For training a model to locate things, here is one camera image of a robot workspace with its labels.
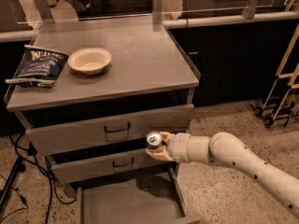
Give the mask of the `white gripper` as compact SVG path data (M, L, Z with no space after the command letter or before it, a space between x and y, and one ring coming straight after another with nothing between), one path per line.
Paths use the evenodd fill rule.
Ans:
M158 161L176 161L177 163L189 163L188 157L188 144L190 136L187 133L169 133L160 132L160 136L165 144L167 150L154 152L153 150L146 149L146 153Z

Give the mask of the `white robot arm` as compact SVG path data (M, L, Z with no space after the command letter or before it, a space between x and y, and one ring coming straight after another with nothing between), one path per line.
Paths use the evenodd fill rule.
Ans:
M234 168L252 178L299 217L299 179L262 160L230 133L216 133L209 137L154 131L147 135L146 152L158 161L201 162Z

